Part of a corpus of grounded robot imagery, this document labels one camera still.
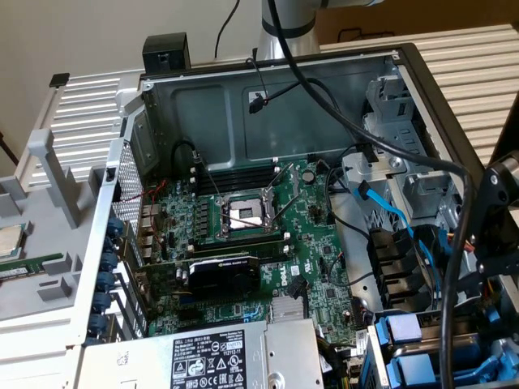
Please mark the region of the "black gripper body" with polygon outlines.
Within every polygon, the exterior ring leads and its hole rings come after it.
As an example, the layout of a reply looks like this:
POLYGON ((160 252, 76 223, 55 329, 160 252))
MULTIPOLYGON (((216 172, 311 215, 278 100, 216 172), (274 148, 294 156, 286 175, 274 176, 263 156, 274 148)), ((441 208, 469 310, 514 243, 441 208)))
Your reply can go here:
POLYGON ((502 256, 517 256, 518 227, 511 210, 518 209, 518 150, 504 156, 497 165, 498 200, 500 205, 500 248, 502 256))

